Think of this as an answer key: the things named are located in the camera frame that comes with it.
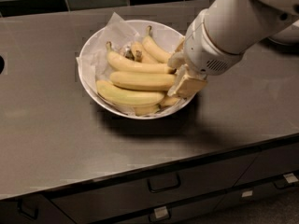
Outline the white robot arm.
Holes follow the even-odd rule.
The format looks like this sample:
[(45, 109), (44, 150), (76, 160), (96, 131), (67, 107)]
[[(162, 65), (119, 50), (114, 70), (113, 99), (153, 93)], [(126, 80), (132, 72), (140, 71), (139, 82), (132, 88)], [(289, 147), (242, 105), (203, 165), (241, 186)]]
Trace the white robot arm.
[(298, 20), (299, 0), (215, 0), (187, 29), (168, 66), (178, 70), (170, 96), (187, 98), (225, 73), (246, 50)]

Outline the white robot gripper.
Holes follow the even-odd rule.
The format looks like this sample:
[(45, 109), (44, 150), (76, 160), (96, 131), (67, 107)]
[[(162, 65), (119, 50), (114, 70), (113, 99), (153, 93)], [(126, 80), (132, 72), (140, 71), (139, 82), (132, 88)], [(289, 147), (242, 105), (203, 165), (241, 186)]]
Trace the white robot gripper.
[(230, 54), (212, 42), (204, 24), (206, 14), (207, 9), (199, 13), (168, 60), (167, 65), (177, 69), (175, 83), (167, 93), (170, 97), (194, 96), (206, 86), (206, 76), (221, 75), (243, 58), (242, 54)]

